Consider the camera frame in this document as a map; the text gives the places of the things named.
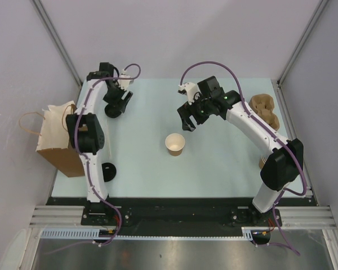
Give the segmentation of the black plastic cup lid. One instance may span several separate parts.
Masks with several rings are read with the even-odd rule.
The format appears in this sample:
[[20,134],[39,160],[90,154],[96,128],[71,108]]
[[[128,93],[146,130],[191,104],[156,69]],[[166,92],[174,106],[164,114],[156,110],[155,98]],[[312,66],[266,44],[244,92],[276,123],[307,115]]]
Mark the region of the black plastic cup lid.
[[115,107],[110,104],[107,104],[104,109],[105,115],[109,118],[115,119],[122,115],[125,110],[122,107]]

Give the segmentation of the brown paper coffee cup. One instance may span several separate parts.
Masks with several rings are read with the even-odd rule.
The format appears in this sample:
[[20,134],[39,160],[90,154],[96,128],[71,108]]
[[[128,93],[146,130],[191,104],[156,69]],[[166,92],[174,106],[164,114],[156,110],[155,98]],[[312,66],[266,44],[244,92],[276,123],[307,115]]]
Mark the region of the brown paper coffee cup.
[[185,147],[185,138],[181,134],[172,133],[166,137],[164,144],[171,156],[179,156]]

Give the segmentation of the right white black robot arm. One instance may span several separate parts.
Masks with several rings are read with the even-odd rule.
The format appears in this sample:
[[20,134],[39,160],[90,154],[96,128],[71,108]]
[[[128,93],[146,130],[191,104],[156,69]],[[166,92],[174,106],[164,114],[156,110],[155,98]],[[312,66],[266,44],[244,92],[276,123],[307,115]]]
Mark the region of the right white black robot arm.
[[303,143],[281,136],[242,101],[238,92],[225,92],[215,76],[198,83],[184,83],[178,93],[188,98],[177,110],[183,130],[192,132],[211,115],[220,116],[242,131],[263,153],[266,162],[260,171],[262,184],[252,201],[254,208],[248,212],[252,224],[263,225],[282,191],[303,174]]

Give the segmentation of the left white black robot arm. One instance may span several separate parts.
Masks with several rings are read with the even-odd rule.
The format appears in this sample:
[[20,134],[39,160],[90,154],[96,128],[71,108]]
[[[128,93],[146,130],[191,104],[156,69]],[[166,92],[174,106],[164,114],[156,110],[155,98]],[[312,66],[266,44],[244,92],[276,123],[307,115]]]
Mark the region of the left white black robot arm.
[[109,118],[122,115],[133,93],[128,90],[133,79],[124,69],[109,62],[101,62],[98,71],[88,74],[82,87],[84,94],[74,113],[65,117],[72,148],[79,153],[87,183],[87,201],[99,203],[108,197],[105,182],[116,175],[116,168],[102,161],[103,149],[108,142],[99,113]]

